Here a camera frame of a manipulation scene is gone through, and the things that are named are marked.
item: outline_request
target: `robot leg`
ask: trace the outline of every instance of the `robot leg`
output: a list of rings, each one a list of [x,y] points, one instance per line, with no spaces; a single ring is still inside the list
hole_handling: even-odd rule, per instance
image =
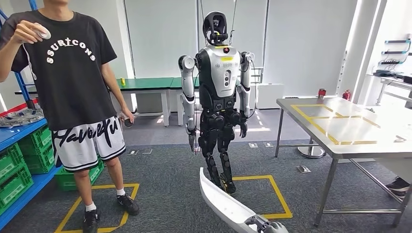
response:
[[[205,120],[205,118],[207,117],[205,117],[204,113],[202,113],[200,118],[201,122],[199,146],[202,149],[204,158],[206,159],[207,170],[209,171],[210,177],[212,178],[212,182],[219,188],[222,188],[219,179],[218,168],[216,167],[215,160],[212,156],[220,130],[210,128],[208,120]]]
[[[218,150],[220,152],[220,160],[223,167],[223,173],[220,174],[220,178],[223,182],[225,192],[228,194],[232,194],[236,191],[235,184],[232,180],[232,169],[230,168],[229,155],[227,154],[227,148],[230,141],[233,139],[235,139],[233,126],[225,125],[218,139]]]

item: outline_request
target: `black t-shirt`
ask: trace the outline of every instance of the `black t-shirt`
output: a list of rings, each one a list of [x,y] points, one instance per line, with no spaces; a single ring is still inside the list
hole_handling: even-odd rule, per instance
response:
[[[102,64],[117,58],[106,33],[92,17],[74,13],[69,21],[54,21],[38,11],[10,16],[0,32],[0,48],[22,20],[39,23],[51,38],[20,47],[12,71],[30,63],[38,99],[51,130],[96,123],[116,114],[104,82]]]

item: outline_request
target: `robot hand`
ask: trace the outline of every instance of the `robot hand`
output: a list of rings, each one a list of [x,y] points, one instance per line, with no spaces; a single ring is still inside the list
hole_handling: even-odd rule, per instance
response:
[[[194,140],[196,138],[196,129],[193,130],[189,130],[188,129],[188,125],[186,125],[186,132],[189,135],[189,145],[190,145],[190,149],[192,151],[194,151]]]
[[[261,233],[289,233],[285,226],[280,222],[270,222],[270,226]]]
[[[240,136],[242,138],[246,137],[246,133],[247,133],[247,116],[245,115],[244,111],[240,110],[240,121],[239,121],[239,125],[240,125]]]
[[[246,133],[247,133],[247,123],[242,122],[239,125],[240,125],[240,136],[244,138],[246,137]]]

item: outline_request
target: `person's foot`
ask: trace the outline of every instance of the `person's foot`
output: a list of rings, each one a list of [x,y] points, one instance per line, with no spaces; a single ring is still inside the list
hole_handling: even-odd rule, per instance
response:
[[[387,188],[396,192],[406,192],[409,190],[409,186],[408,182],[400,177],[397,177],[394,182],[386,185]]]
[[[122,206],[123,209],[130,215],[135,216],[139,213],[139,206],[137,205],[135,200],[133,200],[127,194],[124,194],[123,196],[117,196],[117,201],[120,206]]]
[[[406,192],[398,192],[398,191],[393,191],[393,190],[391,190],[391,192],[395,194],[395,196],[399,197],[400,199],[404,199],[406,195]]]
[[[100,213],[97,210],[85,211],[85,219],[83,221],[83,233],[97,233]]]

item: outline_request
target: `white sock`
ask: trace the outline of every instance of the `white sock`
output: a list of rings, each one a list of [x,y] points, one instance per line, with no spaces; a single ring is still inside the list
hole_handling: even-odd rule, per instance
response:
[[[126,192],[124,191],[124,188],[116,189],[116,194],[117,194],[117,196],[123,196],[123,195],[126,194]]]
[[[92,211],[92,210],[95,210],[95,209],[97,209],[97,208],[96,208],[96,205],[94,204],[94,202],[92,202],[91,205],[86,206],[86,212]]]

